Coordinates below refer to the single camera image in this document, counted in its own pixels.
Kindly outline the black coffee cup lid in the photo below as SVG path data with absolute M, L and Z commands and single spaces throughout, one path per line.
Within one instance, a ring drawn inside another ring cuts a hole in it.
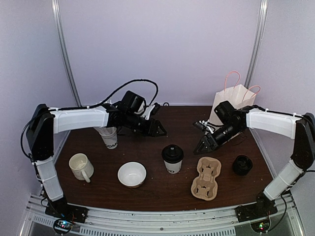
M 184 151 L 179 146 L 171 144 L 163 148 L 161 155 L 167 163 L 175 164 L 183 160 Z

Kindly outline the brown pulp cup carrier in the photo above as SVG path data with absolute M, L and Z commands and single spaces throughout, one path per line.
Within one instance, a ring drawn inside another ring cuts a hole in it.
M 221 173 L 221 162 L 212 157 L 201 157 L 196 169 L 199 175 L 192 182 L 192 195 L 205 201 L 213 200 L 218 192 L 216 178 Z

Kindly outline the white paper coffee cup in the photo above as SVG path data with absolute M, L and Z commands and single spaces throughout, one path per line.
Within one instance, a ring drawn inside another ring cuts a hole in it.
M 173 159 L 167 158 L 167 159 L 164 159 L 164 164 L 165 164 L 167 171 L 170 174 L 176 174 L 181 169 L 182 161 L 183 161 L 182 158 L 179 158 L 179 159 L 178 158 L 173 158 Z

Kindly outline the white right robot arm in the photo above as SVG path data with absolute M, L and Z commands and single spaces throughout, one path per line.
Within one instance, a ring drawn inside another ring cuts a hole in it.
M 315 117 L 312 113 L 290 114 L 272 111 L 257 105 L 236 109 L 229 101 L 223 101 L 214 108 L 221 121 L 213 131 L 213 124 L 200 120 L 194 126 L 205 134 L 199 140 L 194 154 L 213 152 L 241 132 L 250 129 L 271 133 L 291 140 L 292 148 L 288 163 L 276 177 L 258 194 L 252 212 L 257 217 L 264 216 L 271 203 L 309 170 L 315 162 Z

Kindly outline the white paper takeout bag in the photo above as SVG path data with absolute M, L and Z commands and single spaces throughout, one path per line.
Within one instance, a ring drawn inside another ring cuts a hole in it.
M 227 79 L 233 73 L 238 75 L 238 80 L 234 86 L 227 87 Z M 235 109 L 252 106 L 254 104 L 254 100 L 260 92 L 261 87 L 255 85 L 250 88 L 246 88 L 242 84 L 239 84 L 240 79 L 241 75 L 238 71 L 231 71 L 226 75 L 224 89 L 215 94 L 212 110 L 208 119 L 209 123 L 212 123 L 214 126 L 222 125 L 222 122 L 214 111 L 216 106 L 218 106 L 221 102 L 228 101 Z

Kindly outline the stack of black lids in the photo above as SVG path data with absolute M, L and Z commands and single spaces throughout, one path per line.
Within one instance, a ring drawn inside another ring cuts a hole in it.
M 234 173 L 239 176 L 247 175 L 252 167 L 252 161 L 245 155 L 237 156 L 232 165 Z

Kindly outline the paper cup holding straws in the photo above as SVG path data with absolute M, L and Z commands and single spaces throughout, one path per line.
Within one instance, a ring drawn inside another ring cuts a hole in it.
M 95 128 L 100 134 L 105 146 L 108 149 L 115 149 L 118 146 L 117 129 L 115 127 Z

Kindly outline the white ceramic bowl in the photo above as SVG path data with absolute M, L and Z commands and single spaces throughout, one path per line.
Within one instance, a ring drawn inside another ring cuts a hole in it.
M 146 168 L 139 162 L 127 162 L 117 172 L 119 182 L 127 188 L 140 187 L 146 175 Z

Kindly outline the cream ceramic mug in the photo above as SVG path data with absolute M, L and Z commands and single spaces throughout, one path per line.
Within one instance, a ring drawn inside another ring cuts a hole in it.
M 76 179 L 87 183 L 91 182 L 91 177 L 94 174 L 94 167 L 85 154 L 77 153 L 73 155 L 68 164 Z

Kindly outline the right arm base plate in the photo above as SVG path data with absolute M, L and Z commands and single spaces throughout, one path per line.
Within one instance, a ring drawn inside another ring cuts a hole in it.
M 264 218 L 270 214 L 275 214 L 277 212 L 278 209 L 273 204 L 271 204 L 271 206 L 267 208 L 259 208 L 259 205 L 257 203 L 240 205 L 235 208 L 235 213 L 239 223 Z

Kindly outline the aluminium front table rail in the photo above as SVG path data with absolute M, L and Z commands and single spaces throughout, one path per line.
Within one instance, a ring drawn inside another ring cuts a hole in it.
M 18 236 L 60 236 L 53 229 L 56 217 L 46 215 L 47 200 L 31 195 L 22 216 Z M 271 228 L 266 234 L 253 228 L 259 218 L 240 222 L 236 206 L 187 211 L 124 211 L 88 207 L 86 221 L 75 223 L 65 236 L 306 236 L 291 194 L 276 199 L 278 212 L 269 216 Z

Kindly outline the aluminium frame right post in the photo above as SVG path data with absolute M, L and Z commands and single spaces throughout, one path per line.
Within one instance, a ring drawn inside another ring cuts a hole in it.
M 252 82 L 252 78 L 254 75 L 255 67 L 258 60 L 258 54 L 261 47 L 261 43 L 263 40 L 263 35 L 265 31 L 265 25 L 266 25 L 266 18 L 267 18 L 267 11 L 268 11 L 268 0 L 261 0 L 260 1 L 260 7 L 259 7 L 259 13 L 258 13 L 258 20 L 257 20 L 257 26 L 256 26 L 256 33 L 252 48 L 252 54 L 251 59 L 249 63 L 249 67 L 247 70 L 247 75 L 245 79 L 245 87 L 249 88 Z

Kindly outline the aluminium frame post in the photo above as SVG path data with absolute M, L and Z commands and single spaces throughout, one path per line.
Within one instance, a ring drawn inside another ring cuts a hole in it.
M 257 20 L 257 26 L 256 26 L 256 33 L 252 48 L 252 54 L 251 59 L 249 63 L 249 67 L 247 70 L 247 75 L 245 79 L 245 87 L 249 88 L 252 82 L 252 78 L 254 75 L 255 67 L 258 60 L 258 54 L 261 47 L 261 43 L 263 40 L 263 35 L 265 31 L 265 25 L 266 25 L 266 18 L 267 18 L 267 11 L 268 11 L 268 0 L 261 0 L 260 1 L 260 7 L 259 7 L 259 13 L 258 13 L 258 20 Z
M 65 41 L 65 36 L 63 32 L 63 24 L 62 24 L 62 17 L 61 17 L 61 11 L 60 11 L 60 3 L 59 0 L 51 0 L 52 4 L 52 11 L 53 11 L 53 16 L 55 20 L 55 25 L 57 29 L 57 34 L 58 34 L 58 39 L 59 39 L 59 44 L 61 48 L 61 53 L 62 53 L 62 59 L 63 59 L 63 64 L 66 72 L 66 77 L 70 85 L 70 90 L 72 92 L 72 95 L 74 97 L 75 103 L 77 106 L 82 106 L 78 89 L 73 77 L 73 72 L 70 64 L 70 59 L 67 51 L 67 46 L 66 46 L 66 41 Z

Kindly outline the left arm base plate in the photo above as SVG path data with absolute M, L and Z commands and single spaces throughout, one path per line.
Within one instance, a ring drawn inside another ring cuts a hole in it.
M 45 214 L 74 223 L 85 223 L 88 209 L 82 206 L 69 204 L 48 203 Z

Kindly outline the aluminium frame left post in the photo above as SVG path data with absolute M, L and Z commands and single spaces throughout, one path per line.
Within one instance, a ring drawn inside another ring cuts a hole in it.
M 52 4 L 52 11 L 53 11 L 53 16 L 55 20 L 55 25 L 57 29 L 57 34 L 58 34 L 58 39 L 59 39 L 59 44 L 61 48 L 61 53 L 62 53 L 62 59 L 63 59 L 63 64 L 66 72 L 66 77 L 70 85 L 70 90 L 72 92 L 72 95 L 74 97 L 75 103 L 77 106 L 82 106 L 78 89 L 73 77 L 73 72 L 70 64 L 70 59 L 67 51 L 67 46 L 66 46 L 66 41 L 65 41 L 65 36 L 63 32 L 63 24 L 62 24 L 62 17 L 61 17 L 61 11 L 60 11 L 60 3 L 59 0 L 51 0 Z

